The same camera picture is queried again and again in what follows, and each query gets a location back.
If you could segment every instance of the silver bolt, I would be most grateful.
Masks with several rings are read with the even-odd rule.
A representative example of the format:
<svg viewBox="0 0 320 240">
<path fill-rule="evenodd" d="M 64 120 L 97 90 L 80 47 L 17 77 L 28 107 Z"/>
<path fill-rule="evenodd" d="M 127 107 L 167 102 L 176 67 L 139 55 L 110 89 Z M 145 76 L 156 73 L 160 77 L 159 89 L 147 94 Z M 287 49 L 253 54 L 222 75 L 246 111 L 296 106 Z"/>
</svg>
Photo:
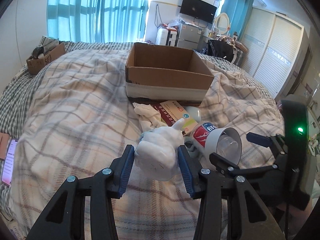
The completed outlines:
<svg viewBox="0 0 320 240">
<path fill-rule="evenodd" d="M 237 181 L 238 182 L 244 182 L 245 181 L 245 178 L 243 176 L 238 176 L 237 177 Z"/>
<path fill-rule="evenodd" d="M 76 180 L 76 177 L 73 175 L 67 177 L 67 182 L 74 182 L 75 180 Z"/>
<path fill-rule="evenodd" d="M 209 173 L 210 173 L 210 170 L 207 169 L 207 168 L 204 168 L 204 169 L 201 169 L 201 173 L 202 173 L 202 174 L 209 174 Z"/>
<path fill-rule="evenodd" d="M 103 173 L 104 175 L 108 175 L 108 174 L 110 174 L 111 172 L 112 172 L 112 170 L 109 169 L 109 168 L 106 168 L 106 169 L 103 169 L 103 170 L 102 170 L 102 173 Z"/>
</svg>

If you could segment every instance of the red and blue label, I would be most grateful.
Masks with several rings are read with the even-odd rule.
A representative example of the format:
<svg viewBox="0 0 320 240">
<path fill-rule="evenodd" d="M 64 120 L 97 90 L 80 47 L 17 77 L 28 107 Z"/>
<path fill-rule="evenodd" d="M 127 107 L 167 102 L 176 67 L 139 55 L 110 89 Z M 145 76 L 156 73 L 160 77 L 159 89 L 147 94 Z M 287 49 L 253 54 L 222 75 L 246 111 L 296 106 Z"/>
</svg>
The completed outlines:
<svg viewBox="0 0 320 240">
<path fill-rule="evenodd" d="M 217 128 L 218 127 L 214 126 L 212 123 L 205 122 L 196 129 L 193 134 L 193 138 L 196 139 L 204 147 L 209 133 Z"/>
</svg>

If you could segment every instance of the wall-mounted tv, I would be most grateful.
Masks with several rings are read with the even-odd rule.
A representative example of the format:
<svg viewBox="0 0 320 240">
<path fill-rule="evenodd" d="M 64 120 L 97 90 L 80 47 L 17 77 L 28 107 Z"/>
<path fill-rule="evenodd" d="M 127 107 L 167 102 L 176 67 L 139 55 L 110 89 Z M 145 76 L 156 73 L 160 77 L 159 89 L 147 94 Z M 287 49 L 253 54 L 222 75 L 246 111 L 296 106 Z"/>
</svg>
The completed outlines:
<svg viewBox="0 0 320 240">
<path fill-rule="evenodd" d="M 215 6 L 201 0 L 183 0 L 180 13 L 212 23 L 216 10 Z"/>
</svg>

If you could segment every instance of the teal curtain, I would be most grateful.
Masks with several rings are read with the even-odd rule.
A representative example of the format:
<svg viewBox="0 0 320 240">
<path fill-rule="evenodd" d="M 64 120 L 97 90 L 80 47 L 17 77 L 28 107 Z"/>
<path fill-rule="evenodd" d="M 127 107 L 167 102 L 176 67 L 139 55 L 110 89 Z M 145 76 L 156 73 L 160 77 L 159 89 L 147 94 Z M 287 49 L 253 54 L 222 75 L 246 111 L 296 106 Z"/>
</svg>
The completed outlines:
<svg viewBox="0 0 320 240">
<path fill-rule="evenodd" d="M 133 42 L 143 38 L 148 0 L 48 0 L 48 36 L 64 41 Z"/>
<path fill-rule="evenodd" d="M 253 1 L 254 0 L 225 0 L 221 12 L 226 13 L 229 17 L 231 36 L 234 32 L 237 32 L 239 39 L 242 38 L 252 12 Z"/>
</svg>

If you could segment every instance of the smartphone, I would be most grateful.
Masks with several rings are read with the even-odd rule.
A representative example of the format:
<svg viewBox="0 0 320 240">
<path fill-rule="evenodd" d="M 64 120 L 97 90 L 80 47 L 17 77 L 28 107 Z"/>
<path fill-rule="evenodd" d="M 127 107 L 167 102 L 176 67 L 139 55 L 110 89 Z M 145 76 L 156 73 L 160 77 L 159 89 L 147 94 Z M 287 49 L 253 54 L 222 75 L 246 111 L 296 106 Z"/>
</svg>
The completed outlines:
<svg viewBox="0 0 320 240">
<path fill-rule="evenodd" d="M 12 172 L 13 172 L 13 159 L 14 159 L 14 151 L 16 149 L 18 140 L 12 139 L 7 151 L 7 155 L 4 161 L 4 167 L 2 172 L 2 182 L 8 186 L 11 185 Z"/>
</svg>

